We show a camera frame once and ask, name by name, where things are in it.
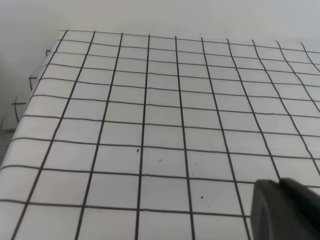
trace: grid paper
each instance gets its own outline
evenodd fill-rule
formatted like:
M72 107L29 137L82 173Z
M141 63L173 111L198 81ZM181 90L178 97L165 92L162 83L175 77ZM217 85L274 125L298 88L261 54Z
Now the grid paper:
M14 104L0 238L252 239L257 179L320 192L318 48L61 31Z

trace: black object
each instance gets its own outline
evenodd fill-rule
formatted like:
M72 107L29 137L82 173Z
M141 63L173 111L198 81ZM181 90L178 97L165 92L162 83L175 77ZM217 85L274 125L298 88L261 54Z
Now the black object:
M320 240L320 196L290 178L258 180L251 226L254 240Z

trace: white wall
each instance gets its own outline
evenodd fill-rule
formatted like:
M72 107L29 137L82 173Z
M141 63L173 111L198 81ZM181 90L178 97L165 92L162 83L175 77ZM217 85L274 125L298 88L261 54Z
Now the white wall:
M0 0L0 117L59 29L320 39L319 0Z

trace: black grid line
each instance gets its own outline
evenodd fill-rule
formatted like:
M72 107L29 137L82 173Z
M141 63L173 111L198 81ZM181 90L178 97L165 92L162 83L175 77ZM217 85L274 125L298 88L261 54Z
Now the black grid line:
M302 84L302 86L303 86L306 94L309 96L309 98L311 99L313 105L315 106L315 108L316 108L316 109L318 110L318 112L320 113L320 110L319 110L317 104L315 103L315 101L313 100L313 98L310 96L310 94L309 94L306 86L304 85L304 82L303 82L303 81L300 79L300 77L297 75L298 72L295 72L295 70L292 68L292 66L290 65L290 63L287 61L287 59L286 59L286 57L285 57L285 55L284 55L284 53L283 53L283 51L282 51L282 48L281 48L279 42L278 42L278 41L276 41L276 42L277 42L278 45L279 45L279 49L280 49L280 51L281 51L281 54L282 54L282 56L283 56L283 59L286 61L286 63L288 64L288 66L291 68L293 74L299 79L299 81L300 81L300 83Z
M141 148L140 148L140 162L139 162L139 182L138 182L138 194L136 201L136 215L135 215L135 234L134 239L139 239L139 224L140 224L140 204L141 204L141 184L142 184L142 168L144 160L144 144L145 144L145 125L146 125L146 103L147 103L147 86L148 86L148 70L149 70L149 47L150 47L150 35L148 37L148 49L146 56L145 66L145 84L144 84L144 100L143 100L143 116L142 116L142 131L141 131Z
M86 32L86 33L93 33L93 31L84 31L84 30L69 30L69 32ZM100 34L114 34L114 35L120 35L122 33L118 32L105 32L105 31L96 31L96 33ZM129 33L123 33L125 36L137 36L137 37L148 37L147 35L140 35L140 34L129 34ZM164 36L150 36L151 38L159 38L159 39L172 39L174 40L174 37L164 37ZM197 39L185 39L185 38L177 38L177 40L183 40L183 41L190 41L190 42L201 42L200 40ZM205 43L213 43L213 44L228 44L227 42L222 42L222 41L204 41ZM243 44L243 43L229 43L230 45L236 45L236 46L247 46L247 47L253 47L253 45L250 44ZM279 49L278 47L274 46L262 46L262 45L256 45L256 47L259 48L266 48L266 49ZM292 48L283 48L283 50L290 50L290 51L297 51L297 52L304 52L303 50L299 49L292 49ZM317 51L308 51L308 53L316 53L320 54L320 52Z
M17 140L32 140L32 141L43 141L43 142L50 142L50 139L45 138L37 138L37 137L16 137L11 140L11 142ZM58 143L69 143L69 144L83 144L83 145L97 145L93 142L81 142L81 141L71 141L71 140L62 140L62 139L55 139L54 142ZM130 145L130 144L111 144L111 143L100 143L101 146L115 146L115 147L135 147L141 148L141 145ZM152 145L144 145L144 148L151 148L151 149L166 149L166 150L180 150L183 151L184 148L178 147L165 147L165 146L152 146ZM214 150L201 150L201 149L192 149L187 148L187 151L191 152L199 152L199 153L214 153L214 154L227 154L226 151L214 151ZM244 156L257 156L257 157L269 157L268 154L258 154L258 153L248 153L248 152L230 152L230 154L234 155L244 155ZM285 159L306 159L310 160L311 157L306 156L285 156L285 155L272 155L274 158L285 158ZM320 160L320 157L314 157L315 160Z
M259 58L259 54L258 54L258 51L257 51L256 45L255 45L255 42L254 42L253 40L252 40L252 43L253 43L253 45L254 45L254 49L255 49L256 55L257 55L257 57ZM284 110L285 110L285 111L286 111L286 113L288 114L288 116L289 116L289 118L291 119L291 122L292 122L292 124L293 124L293 126L294 126L294 128L295 128L296 132L297 132L297 133L298 133L298 135L300 136L300 138L301 138L301 140L302 140L302 142L303 142L303 145L304 145L304 147L305 147L305 150L309 153L309 155L310 155L310 157L311 157L311 159L312 159L312 161L313 161L313 164L314 164L314 166L315 166L315 168L316 168L317 172L318 172L318 173L319 173L319 175L320 175L320 171L319 171L319 168L318 168L317 163L316 163L316 161L315 161L315 158L313 157L313 155L312 155L312 153L310 152L310 150L309 150L309 148L308 148L308 146L307 146L307 144L306 144L306 142L305 142L305 140L304 140L303 136L301 135L301 133L300 133L299 129L297 128L297 126L296 126L296 124L295 124L295 121L294 121L294 119L292 118L292 115L289 113L288 109L286 108L286 105L284 104L284 102L283 102L283 100L282 100L282 98L281 98L281 96L280 96L280 93L278 92L278 90L277 90L276 86L273 84L273 81L272 81L272 79L271 79L271 77L270 77L270 75L269 75L268 71L266 70L265 65L262 63L262 61L260 61L260 62L261 62L261 65L263 66L263 68L265 69L265 73L268 75L268 77L269 77L269 79L270 79L270 82L271 82L271 83L272 83L272 85L273 85L274 90L275 90L275 91L276 91L276 93L278 94L279 99L280 99L280 101L281 101L281 104L282 104L282 106L283 106Z
M93 35L92 35L91 42L94 40L94 37L95 37L95 33L93 33ZM86 57L84 57L82 66L84 66L85 62L86 62ZM16 224L16 227L15 227L15 229L14 229L14 232L13 232L13 235L12 235L12 237L11 237L11 240L14 240L14 239L16 238L16 235L17 235L17 232L18 232L19 227L20 227L20 225L21 225L21 222L22 222L22 220L23 220L23 218L24 218L24 216L25 216L25 213L26 213L26 210L27 210L27 207L28 207L28 203L30 202L31 197L32 197L32 195L33 195L33 192L34 192L34 190L35 190L35 188L36 188L36 185L37 185L37 182L38 182L38 180L39 180L40 174L41 174L42 169L43 169L43 167L44 167L44 165L45 165L45 163L46 163L46 160L47 160L47 158L48 158L49 152L50 152L51 147L52 147L52 145L53 145L54 139L55 139L55 137L56 137L56 134L57 134L57 132L58 132L58 129L59 129L60 125L61 125L61 122L62 122L62 120L63 120L63 117L64 117L64 115L65 115L65 113L66 113L67 108L68 108L70 99L71 99L72 94L73 94L73 92L74 92L74 90L75 90L75 87L76 87L76 84L77 84L77 80L78 80L78 78L79 78L79 76L80 76L80 74L81 74L81 71L82 71L82 68L80 69L80 71L79 71L79 73L78 73L78 76L77 76L76 80L74 81L72 90L71 90L71 92L70 92L70 96L69 96L69 98L68 98L68 100L67 100L67 102L66 102L66 104L65 104L65 107L64 107L64 109L63 109L61 118L60 118L60 120L59 120L59 122L58 122L58 124L57 124L57 126L56 126L56 128L55 128L55 130L54 130L52 139L51 139L51 141L50 141L50 144L49 144L49 146L48 146L48 149L47 149L47 151L46 151L46 153L45 153L45 156L44 156L44 158L43 158L43 161L42 161L42 163L41 163L41 167L40 167L40 169L38 170L38 173L37 173L37 175L36 175L36 177L35 177L34 183L33 183L33 185L32 185L32 188L31 188L31 190L30 190L30 193L29 193L29 195L28 195L26 204L24 205L24 208L23 208L23 210L22 210L22 213L21 213L21 215L20 215L20 218L19 218L19 220L18 220L18 222L17 222L17 224Z
M252 111L254 120L255 120L256 125L257 125L257 127L258 127L258 129L259 129L259 131L260 131L260 133L261 133L262 138L263 138L265 148L266 148L266 150L267 150L268 153L269 153L269 156L270 156L270 158L271 158L272 165L273 165L273 167L274 167L275 173L276 173L278 179L280 179L280 175L279 175L277 166L276 166L276 164L275 164L274 158L273 158L273 156L272 156L272 154L271 154L271 151L270 151L270 149L269 149L269 147L268 147L267 140L266 140L266 138L265 138L264 133L262 132L262 129L261 129L260 124L259 124L259 122L258 122L257 116L256 116L256 114L255 114L254 108L252 107L251 102L250 102L250 99L249 99L249 97L248 97L248 95L247 95L247 91L246 91L246 88L245 88L245 86L244 86L244 83L242 82L242 78L241 78L241 75L240 75L239 70L238 70L238 68L237 68L237 64L236 64L236 62L235 62L235 60L234 60L234 58L233 58L230 44L228 44L228 47L229 47L229 51L230 51L230 56L232 57L232 61L233 61L233 64L234 64L234 66L235 66L235 70L236 70L236 72L237 72L237 74L238 74L238 76L239 76L240 83L241 83L241 85L242 85L242 88L243 88L243 91L244 91L244 93L245 93L246 99L247 99L247 101L248 101L248 103L249 103L249 106L250 106L250 109L251 109L251 111Z
M33 97L50 97L50 98L57 98L57 99L68 99L67 97L63 96L54 96L54 95L46 95L46 94L36 94ZM96 102L106 102L106 100L101 99L91 99L91 98L71 98L72 100L82 100L82 101L96 101ZM125 101L109 101L110 103L119 103L119 104L129 104L129 105L140 105L143 106L143 103L136 103L136 102L125 102ZM146 106L155 106L155 107L166 107L166 108L179 108L178 106L171 106L171 105L159 105L159 104L151 104L147 103ZM182 107L183 109L194 109L194 110L204 110L204 111L216 111L215 109L211 108L200 108L200 107ZM239 114L252 114L250 111L236 111L236 110L219 110L220 112L226 112L226 113L239 113ZM265 112L254 112L254 114L259 115L274 115L274 116L288 116L284 113L265 113ZM309 116L309 115L297 115L297 114L291 114L291 116L294 117L303 117L303 118L314 118L314 119L320 119L320 116Z
M302 47L303 47L303 50L304 50L306 56L308 57L308 59L309 59L309 61L310 61L310 63L311 63L311 64L318 70L318 72L320 73L319 68L316 66L316 65L318 65L318 64L315 64L315 63L312 62L312 60L310 59L309 54L308 54L308 52L307 52L304 44L303 44L302 42L300 42L300 43L301 43L301 45L302 45Z
M116 69L117 69L117 64L118 64L118 57L119 57L120 50L121 50L122 37L123 37L123 35L121 34L119 48L118 48L118 54L117 54L117 59L116 59L115 64L114 64L114 70L113 70L113 74L112 74L111 84L110 84L108 97L107 97L105 108L104 108L102 123L101 123L100 131L99 131L99 135L98 135L98 140L97 140L96 147L95 147L94 157L93 157L93 160L92 160L91 171L90 171L87 187L86 187L86 190L85 190L85 195L84 195L84 199L83 199L83 203L82 203L79 222L78 222L76 233L75 233L75 237L74 237L75 240L77 240L79 238L80 228L81 228L82 219L83 219L83 216L84 216L84 211L85 211L85 206L86 206L86 202L87 202L87 198L88 198L88 194L89 194L90 184L91 184L91 180L92 180L92 177L93 177L93 170L95 168L96 159L97 159L97 155L98 155L101 135L102 135L102 131L104 129L104 121L106 119L107 109L108 109L108 105L109 105L109 99L110 99L110 95L111 95L111 91L112 91L113 82L114 82L114 79L115 79L115 74L116 74Z
M157 61L158 63L172 63L172 62L165 62L165 61ZM179 64L181 65L192 65L192 66L203 66L205 67L206 65L203 64L196 64L196 63L186 63L186 62L179 62ZM55 66L61 66L61 67L68 67L68 68L75 68L75 69L79 69L79 66L72 66L72 65L66 65L66 64L58 64L58 63L47 63L44 64L44 66L48 66L48 65L55 65ZM209 67L215 67L215 68L223 68L223 69L235 69L235 67L233 66L218 66L218 65L208 65ZM107 70L107 71L112 71L111 69L108 68L96 68L96 67L84 67L84 69L92 69L92 70ZM254 71L264 71L263 69L259 69L259 68L249 68L249 67L237 67L237 69L241 69L241 70L254 70ZM287 74L292 74L291 71L283 71L283 70L273 70L270 69L268 70L269 72L275 72L275 73L287 73ZM144 74L144 72L141 71L119 71L119 72L126 72L126 73L136 73L136 74ZM309 73L309 72L296 72L296 74L302 74L302 75L312 75L312 76L320 76L320 74L315 74L315 73ZM169 74L159 74L159 75L164 75L164 76L171 76Z
M68 30L66 30L66 31L64 32L61 40L59 41L58 45L56 46L56 48L55 48L55 50L54 50L54 53L51 55L50 60L48 61L48 64L50 64L51 61L52 61L52 59L54 58L56 52L58 51L58 48L60 47L61 42L63 41L64 37L66 36L67 32L68 32ZM45 72L46 72L48 66L49 66L49 65L45 66L45 69L44 69L44 71L42 72L41 77L39 77L38 84L35 85L34 91L32 92L31 97L30 97L29 101L27 102L25 109L27 109L27 107L29 106L30 100L31 100L31 98L33 97L33 95L35 94L35 92L36 92L36 90L37 90L37 88L38 88L38 85L40 84L41 79L42 79L43 76L45 75Z
M227 157L228 157L228 161L229 161L229 165L230 165L230 170L231 170L231 174L232 174L232 178L233 178L233 182L234 182L234 188L235 188L236 195L237 195L237 198L238 198L238 202L239 202L239 206L240 206L240 210L241 210L241 214L242 214L242 218L243 218L243 223L244 223L244 226L245 226L246 235L248 237L248 240L251 240L248 224L247 224L246 217L245 217L244 206L242 204L242 200L241 200L241 197L240 197L240 191L239 191L239 188L238 188L238 184L236 182L235 170L234 170L234 167L233 167L233 164L232 164L232 161L231 161L231 156L230 156L230 152L229 152L229 148L228 148L228 143L227 143L224 127L223 127L223 123L222 123L222 120L221 120L221 117L220 117L220 113L219 113L218 103L217 103L216 96L215 96L215 90L214 90L214 87L213 87L212 81L211 81L211 76L210 76L210 71L209 71L209 67L208 67L208 62L207 62L207 57L206 57L205 45L204 45L203 38L201 38L201 43L202 43L203 57L204 57L204 61L205 61L205 64L206 64L206 71L207 71L208 77L209 77L211 92L212 92L212 96L213 96L213 100L214 100L214 104L215 104L216 114L217 114L218 119L219 119L219 124L220 124L220 128L221 128L220 130L221 130L221 133L222 133L225 150L227 152Z
M45 118L45 119L60 119L59 116L42 116L42 115L29 115L25 114L21 118L30 117L30 118ZM67 120L81 120L81 121L91 121L91 122L102 122L102 119L91 119L91 118L81 118L81 117L64 117L63 119ZM142 122L128 122L128 121L114 121L114 120L104 120L105 123L114 123L114 124L127 124L127 125L143 125ZM160 127L172 127L172 128L182 128L182 125L172 125L172 124L159 124L159 123L144 123L146 126L160 126ZM206 129L206 130L221 130L221 128L215 127L203 127L203 126L184 126L185 129ZM224 131L227 132L240 132L240 133L255 133L260 134L260 131L254 130L241 130L241 129L227 129L224 128ZM273 132L273 131L262 131L263 134L275 134L275 135L287 135L287 136L300 136L297 133L288 133L288 132ZM301 134L304 137L313 137L320 138L320 135L312 134Z
M180 76L179 76L179 60L178 60L178 44L177 37L175 37L175 58L176 58L176 72L177 72L177 80L178 80L178 88L179 88L179 101L180 101L180 114L181 114L181 124L182 124L182 137L183 137L183 150L184 150L184 162L185 162L185 174L186 174L186 184L188 188L188 201L189 201L189 209L190 209L190 223L191 223L191 235L192 240L196 239L195 235L195 224L194 224L194 216L192 209L192 196L191 196L191 188L190 188L190 177L189 177L189 166L188 166L188 155L187 155L187 143L186 143L186 133L185 133L185 123L184 123L184 111L182 108L182 98L181 98L181 86L180 86Z

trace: grid square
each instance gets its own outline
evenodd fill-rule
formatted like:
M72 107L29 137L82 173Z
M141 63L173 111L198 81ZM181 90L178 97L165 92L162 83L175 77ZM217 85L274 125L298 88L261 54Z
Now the grid square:
M145 123L182 126L180 109L176 107L146 106Z
M101 120L106 103L101 101L70 100L64 118Z
M304 136L303 137L306 145L308 146L309 151L312 153L314 158L320 158L320 138L312 137L312 136Z
M93 43L118 46L120 43L120 37L121 37L121 34L96 32L94 35Z
M292 69L285 61L272 61L272 60L261 60L266 70L269 71L282 71L291 73Z
M224 111L219 113L225 130L259 131L254 115L251 113Z
M230 51L227 43L204 42L206 54L217 54L230 56Z
M206 66L179 64L179 74L183 77L208 78Z
M243 46L243 45L230 44L230 48L231 48L233 56L247 57L247 58L256 58L257 57L254 46Z
M211 79L239 80L239 76L235 68L220 66L209 66L208 68Z
M255 113L287 114L284 106L279 99L262 97L249 97L249 99Z
M235 64L232 61L232 58L230 56L217 56L217 55L206 54L205 57L209 66L211 65L211 66L230 67L230 68L235 67Z
M268 71L268 74L275 84L301 84L299 79L291 72Z
M44 168L90 171L96 146L53 142Z
M309 157L301 138L296 135L264 134L273 155Z
M37 96L30 99L24 115L54 116L61 117L67 100L46 96Z
M146 74L116 71L114 75L113 85L144 88L146 85Z
M10 143L1 166L28 165L40 167L47 153L49 144L49 141L30 139L15 140Z
M89 173L43 170L31 202L81 205L88 179Z
M59 119L43 117L23 117L13 138L52 139Z
M93 37L93 32L85 31L68 31L63 40L90 42Z
M260 133L225 131L224 134L230 152L269 154Z
M137 206L138 182L138 176L94 173L86 204L135 208Z
M115 122L141 123L144 115L144 106L109 102L105 120Z
M72 239L77 230L80 211L80 207L30 205L15 239Z
M72 53L59 53L56 52L51 59L51 64L69 65L74 67L81 67L85 60L85 55L78 55Z
M0 199L26 202L38 170L24 167L9 167L1 170Z
M180 77L180 87L181 91L212 93L209 79Z
M245 96L216 95L215 100L219 110L251 112Z
M233 179L227 154L188 151L187 156L191 178Z
M278 97L275 88L270 83L244 82L243 85L248 96Z
M216 109L212 94L181 92L181 101L184 108Z
M118 51L119 51L119 47L117 46L105 46L105 45L92 44L90 47L89 54L115 58L118 55Z
M311 96L311 98L314 101L320 101L320 88L319 87L315 87L315 86L306 86L305 87L306 90L308 91L309 95Z
M281 178L292 178L303 185L320 186L320 176L311 159L275 157L274 162Z
M110 101L143 104L144 97L145 90L143 88L113 86L110 94Z
M275 168L268 156L231 155L235 178L238 181L255 182L258 179L277 181Z
M293 116L293 121L302 135L320 136L320 119L314 117Z
M132 58L147 60L148 50L143 48L122 47L119 58Z
M100 69L84 68L78 79L78 83L86 82L92 84L110 84L112 80L113 71Z
M137 147L100 145L94 170L112 173L138 174L140 152Z
M177 39L177 50L193 53L202 53L202 42L200 40L180 40Z
M261 69L263 70L264 67L262 66L259 59L252 59L252 58L239 58L235 57L234 61L236 63L237 68L242 69Z
M176 76L148 74L147 87L158 88L158 89L168 89L168 90L178 90L179 89L178 78Z
M292 50L282 50L285 59L288 62L303 62L303 63L310 63L307 54L304 51L292 51Z
M222 132L208 129L185 129L186 148L205 151L226 151Z
M220 129L216 111L183 109L184 126L198 128Z
M182 128L146 125L144 127L144 145L183 149Z
M171 38L162 38L154 37L150 38L150 48L151 49L168 49L176 50L176 43L174 39Z
M122 37L123 47L136 47L136 48L146 48L148 47L148 37L147 36L134 36L124 34Z
M34 95L49 95L68 98L74 82L61 81L56 79L41 79Z
M105 122L101 134L101 144L140 145L142 126Z
M86 208L79 240L135 238L135 211Z
M242 81L270 83L270 79L266 72L251 69L238 69Z
M188 214L141 212L139 240L191 240L191 223Z
M187 180L143 176L140 207L142 209L188 211Z
M202 53L178 52L180 64L206 65L205 57Z
M119 58L116 66L117 71L145 73L147 61Z
M215 94L235 94L245 96L240 81L211 80Z
M149 61L172 62L177 61L176 51L168 50L149 50Z
M0 203L1 239L10 239L12 237L23 208L23 204L13 202Z
M87 56L84 68L93 68L93 69L115 69L116 58L106 57L106 56Z
M256 118L262 131L265 133L297 133L289 116L257 114Z
M234 183L190 180L190 188L194 212L241 214Z
M108 98L110 86L77 82L72 93L73 99L104 100Z
M305 85L306 89L309 92L309 87L307 85L313 85L313 86L319 86L320 87L320 82L319 82L319 76L318 75L309 75L309 74L298 74L299 78L301 79L301 81L303 82L303 84Z
M56 133L56 140L96 144L101 122L63 119Z
M240 198L244 214L251 215L252 200L254 198L254 184L238 183Z
M278 90L282 98L287 99L302 99L309 100L304 87L302 85L277 85L276 89Z
M312 64L290 62L290 65L296 73L319 74L319 71Z
M320 117L320 113L312 101L299 101L284 99L286 109L292 115Z
M86 54L89 48L89 42L61 41L57 52L71 54Z
M281 61L284 60L284 57L282 56L281 51L278 48L275 49L275 48L257 46L256 50L261 59L273 59L273 60L281 60Z
M177 75L176 63L150 61L148 72L152 74Z
M221 240L248 239L241 217L194 215L193 218L196 239L206 240L213 237Z
M148 89L146 104L180 107L179 93L170 90Z
M144 148L142 173L185 177L185 153L182 150Z

